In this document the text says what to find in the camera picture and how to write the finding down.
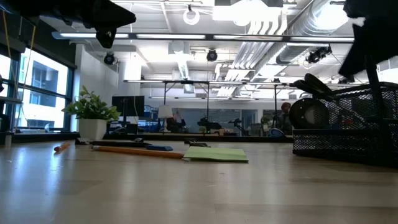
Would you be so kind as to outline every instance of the cable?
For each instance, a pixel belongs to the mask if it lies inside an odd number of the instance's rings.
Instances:
[[[2,12],[2,18],[3,18],[3,22],[4,22],[4,31],[6,33],[6,43],[7,43],[8,56],[11,59],[11,48],[10,48],[10,42],[9,42],[9,36],[8,36],[7,19],[6,19],[6,12],[5,11]],[[28,64],[27,64],[27,69],[29,69],[30,55],[31,55],[32,49],[33,49],[33,44],[34,44],[34,40],[35,40],[35,33],[36,33],[36,26],[33,26],[33,34],[32,34],[32,40],[31,40],[31,45],[30,45],[29,61],[28,61]],[[11,66],[11,73],[12,73],[12,78],[14,79],[15,93],[18,93],[18,80],[17,80],[17,77],[16,77],[16,74],[15,74],[13,66]],[[24,91],[25,91],[25,89],[23,88],[22,89],[22,99],[21,99],[22,101],[24,99]],[[19,118],[21,116],[21,110],[22,110],[22,113],[24,114],[24,117],[25,117],[24,109],[22,107],[23,107],[23,102],[21,103],[21,105],[19,107],[17,123],[19,122]]]
[[[6,19],[6,12],[5,11],[2,12],[2,19],[3,19],[3,22],[4,22],[4,31],[6,33],[6,43],[7,43],[8,57],[11,59],[11,48],[10,48],[10,40],[9,40],[9,37],[8,37],[7,19]],[[11,73],[12,73],[12,77],[14,79],[14,84],[15,84],[14,86],[17,87],[18,82],[17,82],[17,78],[16,78],[16,74],[14,72],[14,67],[13,66],[11,66]]]
[[[134,105],[134,111],[136,112],[136,115],[138,116],[137,108],[136,108],[136,97],[133,98],[132,103]],[[138,120],[137,120],[136,116],[133,116],[133,118],[136,120],[136,123],[138,125]]]

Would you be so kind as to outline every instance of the security camera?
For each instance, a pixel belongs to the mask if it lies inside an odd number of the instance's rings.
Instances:
[[[215,49],[210,49],[207,53],[207,61],[208,62],[215,62],[217,60],[217,52]]]
[[[113,52],[108,52],[106,53],[106,56],[104,58],[104,63],[107,65],[114,65],[117,62],[116,58],[114,57]]]

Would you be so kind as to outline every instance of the fluorescent light fixture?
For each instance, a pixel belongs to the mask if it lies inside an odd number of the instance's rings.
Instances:
[[[164,99],[163,96],[150,96],[149,99]],[[166,96],[166,99],[175,99],[175,97]]]
[[[204,40],[205,35],[195,34],[137,34],[138,39],[193,39]]]
[[[329,47],[329,44],[317,43],[287,43],[289,47]]]
[[[272,35],[214,35],[215,40],[281,41],[283,37]]]
[[[96,38],[95,33],[60,33],[65,38]],[[116,34],[115,39],[129,38],[129,34]]]
[[[228,98],[229,100],[255,100],[253,98]]]
[[[163,81],[160,81],[160,80],[125,80],[124,82],[131,82],[131,83],[162,83]]]
[[[281,83],[247,83],[248,85],[280,85]]]
[[[200,98],[200,97],[179,97],[179,99],[183,100],[205,100],[207,98]]]
[[[354,37],[291,37],[291,41],[296,42],[333,42],[333,43],[353,43]]]
[[[173,4],[173,5],[202,5],[202,2],[195,2],[195,1],[153,1],[153,0],[111,0],[111,2],[115,4]]]
[[[210,84],[242,85],[243,82],[210,82]]]

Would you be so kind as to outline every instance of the computer screen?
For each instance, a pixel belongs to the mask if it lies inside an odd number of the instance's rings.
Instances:
[[[144,116],[144,96],[113,96],[112,105],[124,116],[123,106],[126,107],[126,116]]]

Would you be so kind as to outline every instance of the table surface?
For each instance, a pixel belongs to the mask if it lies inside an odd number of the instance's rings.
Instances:
[[[55,155],[59,144],[0,149],[0,223],[398,223],[398,170],[298,157],[291,144],[208,143],[244,149],[248,164]]]

